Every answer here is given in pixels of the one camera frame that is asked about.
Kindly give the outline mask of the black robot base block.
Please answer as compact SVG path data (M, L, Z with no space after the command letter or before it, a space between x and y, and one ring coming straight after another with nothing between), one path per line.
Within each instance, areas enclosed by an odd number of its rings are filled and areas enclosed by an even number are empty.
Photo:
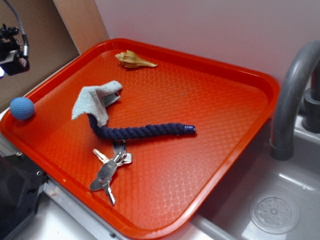
M37 214L46 173L27 155L0 157L0 238L11 240Z

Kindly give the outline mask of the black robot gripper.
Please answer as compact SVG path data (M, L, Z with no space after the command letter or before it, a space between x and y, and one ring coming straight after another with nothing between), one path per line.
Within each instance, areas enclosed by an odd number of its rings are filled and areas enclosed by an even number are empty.
M29 41L21 33L23 42L16 38L20 33L18 27L0 28L0 75L14 76L29 71Z

